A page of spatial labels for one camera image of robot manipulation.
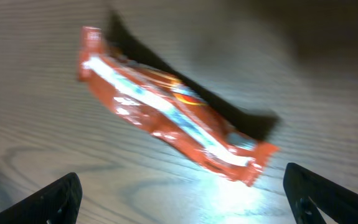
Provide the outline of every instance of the orange wrapper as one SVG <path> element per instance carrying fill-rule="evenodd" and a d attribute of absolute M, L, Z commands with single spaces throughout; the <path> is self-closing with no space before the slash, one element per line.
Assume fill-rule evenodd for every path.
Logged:
<path fill-rule="evenodd" d="M 172 74 L 108 48 L 83 28 L 78 79 L 114 114 L 170 144 L 206 169 L 251 186 L 278 148 L 238 132 Z"/>

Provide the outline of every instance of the wood grain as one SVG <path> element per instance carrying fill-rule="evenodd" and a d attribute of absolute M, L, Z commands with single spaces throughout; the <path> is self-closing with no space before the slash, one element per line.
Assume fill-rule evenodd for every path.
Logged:
<path fill-rule="evenodd" d="M 208 173 L 76 82 L 80 28 L 108 27 L 110 7 L 176 70 L 236 106 L 278 114 L 270 141 L 281 151 L 254 187 Z M 294 223 L 288 162 L 358 193 L 358 46 L 300 61 L 285 21 L 257 7 L 0 0 L 0 211 L 68 172 L 83 185 L 78 223 Z"/>

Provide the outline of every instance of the plastic wrapper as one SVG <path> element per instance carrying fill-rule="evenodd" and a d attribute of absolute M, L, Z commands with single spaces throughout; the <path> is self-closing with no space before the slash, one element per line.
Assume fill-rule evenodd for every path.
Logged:
<path fill-rule="evenodd" d="M 206 169 L 251 186 L 278 148 L 238 132 L 174 75 L 129 60 L 84 27 L 78 79 L 114 114 Z"/>

